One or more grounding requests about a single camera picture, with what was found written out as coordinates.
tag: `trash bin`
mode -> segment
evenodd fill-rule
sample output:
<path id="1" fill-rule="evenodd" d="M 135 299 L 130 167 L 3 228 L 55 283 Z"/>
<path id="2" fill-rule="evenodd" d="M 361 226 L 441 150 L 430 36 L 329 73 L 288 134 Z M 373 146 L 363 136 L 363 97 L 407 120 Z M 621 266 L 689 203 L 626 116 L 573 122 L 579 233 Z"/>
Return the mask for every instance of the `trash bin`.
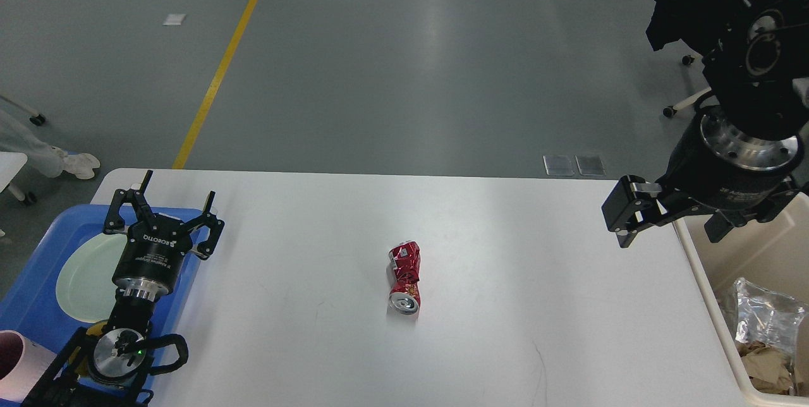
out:
<path id="1" fill-rule="evenodd" d="M 809 197 L 798 194 L 772 222 L 749 222 L 719 243 L 711 243 L 705 235 L 707 219 L 686 217 L 675 228 L 742 393 L 751 404 L 809 406 L 809 398 L 765 394 L 752 387 L 714 297 L 714 292 L 725 291 L 738 277 L 745 277 L 809 303 Z M 809 320 L 798 331 L 795 367 L 809 379 Z M 809 396 L 806 384 L 801 395 Z"/>

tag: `white shoe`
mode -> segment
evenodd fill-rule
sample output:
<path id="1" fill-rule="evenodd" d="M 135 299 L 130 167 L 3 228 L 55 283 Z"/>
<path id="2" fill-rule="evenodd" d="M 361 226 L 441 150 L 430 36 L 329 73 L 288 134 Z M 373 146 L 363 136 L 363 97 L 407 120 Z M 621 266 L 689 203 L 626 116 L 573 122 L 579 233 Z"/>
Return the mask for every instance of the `white shoe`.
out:
<path id="1" fill-rule="evenodd" d="M 51 149 L 61 159 L 61 169 L 74 174 L 78 179 L 92 179 L 95 176 L 93 168 L 101 167 L 101 162 L 89 153 L 69 153 L 62 148 L 51 146 Z"/>

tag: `blue tray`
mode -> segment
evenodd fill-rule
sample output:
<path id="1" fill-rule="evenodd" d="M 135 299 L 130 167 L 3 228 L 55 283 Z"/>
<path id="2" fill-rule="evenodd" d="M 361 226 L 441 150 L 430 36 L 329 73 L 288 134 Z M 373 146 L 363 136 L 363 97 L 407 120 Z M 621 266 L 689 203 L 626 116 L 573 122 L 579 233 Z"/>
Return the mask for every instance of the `blue tray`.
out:
<path id="1" fill-rule="evenodd" d="M 77 327 L 90 326 L 69 317 L 59 307 L 56 300 L 56 281 L 61 267 L 70 255 L 87 240 L 101 233 L 108 210 L 107 205 L 79 205 L 59 214 L 34 250 L 23 272 L 17 277 L 11 291 L 0 301 L 0 329 L 16 330 L 35 343 L 58 353 Z M 152 208 L 152 211 L 178 217 L 185 222 L 200 214 L 198 209 Z M 121 217 L 127 224 L 135 222 L 134 211 L 129 206 L 121 208 Z M 194 242 L 206 234 L 205 228 L 195 233 Z M 160 298 L 154 309 L 151 336 L 159 337 L 173 331 L 199 263 L 194 255 L 185 257 L 174 292 Z M 115 295 L 112 280 L 109 285 L 109 294 Z M 156 363 L 160 361 L 160 353 L 161 351 L 155 352 Z M 19 404 L 0 399 L 0 407 L 15 405 Z"/>

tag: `yellow floor line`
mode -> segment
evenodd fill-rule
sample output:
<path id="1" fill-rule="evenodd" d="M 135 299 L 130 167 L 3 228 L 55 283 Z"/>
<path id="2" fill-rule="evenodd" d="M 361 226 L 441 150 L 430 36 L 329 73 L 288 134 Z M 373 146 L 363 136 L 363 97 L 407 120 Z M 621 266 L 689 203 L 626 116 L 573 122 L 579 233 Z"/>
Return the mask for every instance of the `yellow floor line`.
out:
<path id="1" fill-rule="evenodd" d="M 219 92 L 219 87 L 222 85 L 222 80 L 225 79 L 225 74 L 228 73 L 228 67 L 231 65 L 231 59 L 233 59 L 233 55 L 236 53 L 236 48 L 239 47 L 239 41 L 241 41 L 242 35 L 245 33 L 245 28 L 248 26 L 248 22 L 250 22 L 252 11 L 255 9 L 255 3 L 257 2 L 258 0 L 248 1 L 248 6 L 245 7 L 245 12 L 242 12 L 242 18 L 239 19 L 239 25 L 236 26 L 233 37 L 231 37 L 231 42 L 228 44 L 228 49 L 225 50 L 225 54 L 222 56 L 222 61 L 219 62 L 219 68 L 216 69 L 214 79 L 210 81 L 208 91 L 205 93 L 205 98 L 202 99 L 200 109 L 197 111 L 197 116 L 195 116 L 193 122 L 191 122 L 191 128 L 185 135 L 185 141 L 183 142 L 183 145 L 180 146 L 179 153 L 177 154 L 176 159 L 174 159 L 174 164 L 171 165 L 171 168 L 181 169 L 185 167 L 185 162 L 188 161 L 188 154 L 191 154 L 191 150 L 194 148 L 194 143 L 197 141 L 197 136 L 199 136 L 202 125 L 205 124 L 205 119 L 208 116 L 210 106 L 214 103 L 216 93 Z"/>

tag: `pink cup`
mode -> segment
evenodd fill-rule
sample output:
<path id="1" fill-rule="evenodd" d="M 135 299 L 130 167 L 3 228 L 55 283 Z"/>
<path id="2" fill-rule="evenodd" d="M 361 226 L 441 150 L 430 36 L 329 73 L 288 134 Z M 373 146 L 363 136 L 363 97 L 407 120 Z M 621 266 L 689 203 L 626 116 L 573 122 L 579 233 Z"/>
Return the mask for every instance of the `pink cup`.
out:
<path id="1" fill-rule="evenodd" d="M 55 357 L 16 331 L 0 331 L 0 398 L 22 402 Z"/>

